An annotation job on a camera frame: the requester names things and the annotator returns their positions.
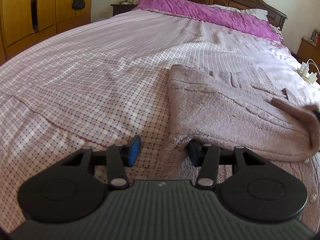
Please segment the white charger plug right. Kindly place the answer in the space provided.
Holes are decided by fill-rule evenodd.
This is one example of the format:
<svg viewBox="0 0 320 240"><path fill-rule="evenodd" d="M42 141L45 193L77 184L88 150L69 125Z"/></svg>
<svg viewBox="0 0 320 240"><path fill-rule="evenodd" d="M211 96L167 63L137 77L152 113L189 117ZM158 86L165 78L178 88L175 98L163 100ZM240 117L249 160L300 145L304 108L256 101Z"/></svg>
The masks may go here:
<svg viewBox="0 0 320 240"><path fill-rule="evenodd" d="M314 84L317 81L317 74L311 72L307 75L307 79L311 84Z"/></svg>

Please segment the white pillow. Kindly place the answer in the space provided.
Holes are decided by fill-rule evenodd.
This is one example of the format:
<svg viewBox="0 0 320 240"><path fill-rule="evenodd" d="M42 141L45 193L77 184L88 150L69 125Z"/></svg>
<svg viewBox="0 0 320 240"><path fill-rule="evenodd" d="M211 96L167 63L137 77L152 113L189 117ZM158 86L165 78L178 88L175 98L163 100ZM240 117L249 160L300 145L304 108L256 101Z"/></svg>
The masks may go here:
<svg viewBox="0 0 320 240"><path fill-rule="evenodd" d="M246 15L252 15L260 20L268 21L267 16L268 16L268 11L263 10L263 9L244 9L244 10L239 10L234 7L226 7L227 10L233 11L233 12L238 12Z"/></svg>

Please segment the wooden dresser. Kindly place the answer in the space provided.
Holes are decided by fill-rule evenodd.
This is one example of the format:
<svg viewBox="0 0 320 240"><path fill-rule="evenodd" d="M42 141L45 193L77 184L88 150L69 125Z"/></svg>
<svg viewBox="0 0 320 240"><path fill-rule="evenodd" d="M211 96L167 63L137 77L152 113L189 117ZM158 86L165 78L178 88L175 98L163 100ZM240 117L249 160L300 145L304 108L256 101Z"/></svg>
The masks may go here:
<svg viewBox="0 0 320 240"><path fill-rule="evenodd" d="M300 63L306 62L309 59L312 59L319 67L319 61L320 61L319 47L311 43L309 40L306 40L304 38L301 39L297 56L298 56L298 61Z"/></svg>

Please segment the magenta crinkled pillow cover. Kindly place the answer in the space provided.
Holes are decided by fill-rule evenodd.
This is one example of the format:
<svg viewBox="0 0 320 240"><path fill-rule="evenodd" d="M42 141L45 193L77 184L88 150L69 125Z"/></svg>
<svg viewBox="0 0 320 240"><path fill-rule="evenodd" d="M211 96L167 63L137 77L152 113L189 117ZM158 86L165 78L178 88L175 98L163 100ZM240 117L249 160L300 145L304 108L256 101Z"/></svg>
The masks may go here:
<svg viewBox="0 0 320 240"><path fill-rule="evenodd" d="M136 9L209 22L259 38L285 43L279 28L274 27L269 21L227 10L222 5L205 5L186 0L140 0Z"/></svg>

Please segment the books on dresser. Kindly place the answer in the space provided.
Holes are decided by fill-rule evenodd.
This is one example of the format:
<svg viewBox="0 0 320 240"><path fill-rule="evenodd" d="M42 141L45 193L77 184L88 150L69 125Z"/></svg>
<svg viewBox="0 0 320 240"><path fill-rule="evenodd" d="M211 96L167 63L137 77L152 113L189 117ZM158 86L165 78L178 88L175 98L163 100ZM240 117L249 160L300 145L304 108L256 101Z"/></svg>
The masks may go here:
<svg viewBox="0 0 320 240"><path fill-rule="evenodd" d="M320 36L320 30L319 28L315 28L312 32L310 41L316 46L319 45L319 36Z"/></svg>

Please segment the beige power strip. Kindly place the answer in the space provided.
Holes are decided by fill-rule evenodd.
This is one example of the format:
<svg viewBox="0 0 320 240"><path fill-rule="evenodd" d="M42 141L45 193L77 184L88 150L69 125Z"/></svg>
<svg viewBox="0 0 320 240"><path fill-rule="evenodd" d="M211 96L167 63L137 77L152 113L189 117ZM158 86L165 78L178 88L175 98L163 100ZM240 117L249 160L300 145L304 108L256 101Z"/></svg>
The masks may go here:
<svg viewBox="0 0 320 240"><path fill-rule="evenodd" d="M306 76L303 76L302 74L301 74L301 72L300 72L300 70L299 69L296 69L296 71L297 71L297 73L300 75L300 77L304 80L304 81L306 81L307 83L309 83L309 84L311 84L309 81L308 81L308 79L307 79L307 75Z"/></svg>

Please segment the white charger plug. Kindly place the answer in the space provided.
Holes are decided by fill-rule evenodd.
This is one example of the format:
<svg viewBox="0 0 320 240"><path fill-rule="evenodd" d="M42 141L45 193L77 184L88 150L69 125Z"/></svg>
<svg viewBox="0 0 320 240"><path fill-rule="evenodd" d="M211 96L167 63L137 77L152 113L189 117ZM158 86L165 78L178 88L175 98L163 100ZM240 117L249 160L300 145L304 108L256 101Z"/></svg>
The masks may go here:
<svg viewBox="0 0 320 240"><path fill-rule="evenodd" d="M314 84L317 81L317 74L311 72L307 75L307 79L311 84Z"/></svg>
<svg viewBox="0 0 320 240"><path fill-rule="evenodd" d="M306 76L309 72L309 67L308 64L305 62L302 62L301 67L300 67L300 72L303 76Z"/></svg>

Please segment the lilac knitted cardigan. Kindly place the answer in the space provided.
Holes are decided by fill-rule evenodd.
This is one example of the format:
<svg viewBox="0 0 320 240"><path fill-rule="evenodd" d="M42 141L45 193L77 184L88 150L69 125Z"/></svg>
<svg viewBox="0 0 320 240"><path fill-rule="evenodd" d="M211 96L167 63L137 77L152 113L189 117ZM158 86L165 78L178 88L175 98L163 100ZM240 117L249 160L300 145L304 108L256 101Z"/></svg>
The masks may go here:
<svg viewBox="0 0 320 240"><path fill-rule="evenodd" d="M204 73L182 65L168 77L169 137L157 170L175 178L193 139L231 150L242 145L305 184L302 221L319 230L319 106L290 87L250 81L242 72Z"/></svg>

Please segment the dark wooden nightstand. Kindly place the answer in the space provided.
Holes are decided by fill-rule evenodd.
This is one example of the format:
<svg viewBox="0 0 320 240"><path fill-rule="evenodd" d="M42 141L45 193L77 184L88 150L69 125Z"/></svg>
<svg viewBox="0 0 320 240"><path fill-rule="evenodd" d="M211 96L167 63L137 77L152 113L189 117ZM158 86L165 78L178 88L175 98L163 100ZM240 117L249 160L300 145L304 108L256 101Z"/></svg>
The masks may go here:
<svg viewBox="0 0 320 240"><path fill-rule="evenodd" d="M116 16L135 9L136 4L112 4L112 16Z"/></svg>

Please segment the yellow wooden wardrobe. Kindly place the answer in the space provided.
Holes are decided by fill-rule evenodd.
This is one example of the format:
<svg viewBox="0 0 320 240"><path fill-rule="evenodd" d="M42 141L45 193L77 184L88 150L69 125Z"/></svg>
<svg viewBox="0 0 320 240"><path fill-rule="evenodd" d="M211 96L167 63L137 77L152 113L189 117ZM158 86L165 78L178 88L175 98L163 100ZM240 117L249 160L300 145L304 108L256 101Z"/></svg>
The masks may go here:
<svg viewBox="0 0 320 240"><path fill-rule="evenodd" d="M1 63L56 34L91 22L92 0L1 0Z"/></svg>

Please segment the pink checked bed sheet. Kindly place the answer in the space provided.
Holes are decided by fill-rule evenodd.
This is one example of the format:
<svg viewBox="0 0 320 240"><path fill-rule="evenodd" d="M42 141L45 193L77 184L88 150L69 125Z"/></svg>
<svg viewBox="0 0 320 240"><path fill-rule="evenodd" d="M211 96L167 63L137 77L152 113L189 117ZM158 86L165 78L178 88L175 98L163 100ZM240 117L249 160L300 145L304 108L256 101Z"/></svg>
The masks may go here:
<svg viewBox="0 0 320 240"><path fill-rule="evenodd" d="M184 150L165 150L176 64L319 102L284 45L209 22L134 10L53 36L1 66L1 227L24 222L17 191L25 180L86 146L100 151L139 135L130 178L194 179Z"/></svg>

